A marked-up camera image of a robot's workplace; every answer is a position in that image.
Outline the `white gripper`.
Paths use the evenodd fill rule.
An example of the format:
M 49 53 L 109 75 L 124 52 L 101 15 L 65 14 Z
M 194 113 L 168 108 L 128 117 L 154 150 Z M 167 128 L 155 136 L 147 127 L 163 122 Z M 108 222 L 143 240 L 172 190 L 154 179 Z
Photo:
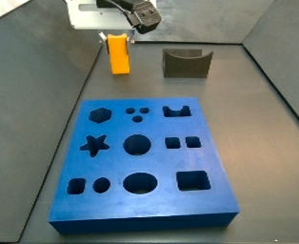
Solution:
M 68 4 L 68 16 L 71 25 L 77 30 L 99 30 L 100 43 L 107 49 L 108 37 L 103 31 L 130 30 L 127 42 L 135 44 L 135 30 L 118 8 L 100 8 L 96 0 L 65 0 Z

